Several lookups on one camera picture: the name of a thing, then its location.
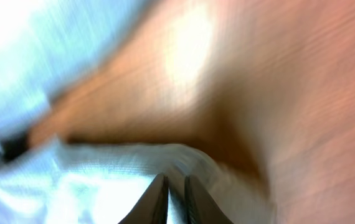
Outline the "light blue denim shorts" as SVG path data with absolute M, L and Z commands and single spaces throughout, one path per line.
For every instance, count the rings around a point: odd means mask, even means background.
M 0 223 L 119 223 L 153 179 L 168 177 L 167 223 L 187 223 L 195 175 L 232 223 L 273 223 L 248 180 L 182 144 L 68 145 L 27 151 L 53 97 L 113 52 L 148 1 L 0 1 Z

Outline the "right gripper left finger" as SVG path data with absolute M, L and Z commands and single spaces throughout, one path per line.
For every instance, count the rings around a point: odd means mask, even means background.
M 119 224 L 166 224 L 168 218 L 168 177 L 160 173 Z

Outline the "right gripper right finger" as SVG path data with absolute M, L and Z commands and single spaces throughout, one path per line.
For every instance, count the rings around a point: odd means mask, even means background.
M 195 175 L 185 177 L 184 199 L 189 224 L 233 224 Z

